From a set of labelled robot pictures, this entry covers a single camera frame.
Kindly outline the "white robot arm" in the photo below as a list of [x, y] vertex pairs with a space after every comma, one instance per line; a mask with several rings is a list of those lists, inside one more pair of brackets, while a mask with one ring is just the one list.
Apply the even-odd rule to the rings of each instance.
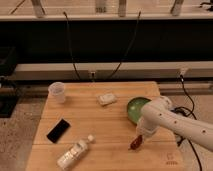
[[147, 102], [140, 109], [136, 133], [149, 138], [161, 126], [213, 152], [213, 125], [177, 115], [171, 108], [172, 102], [166, 96]]

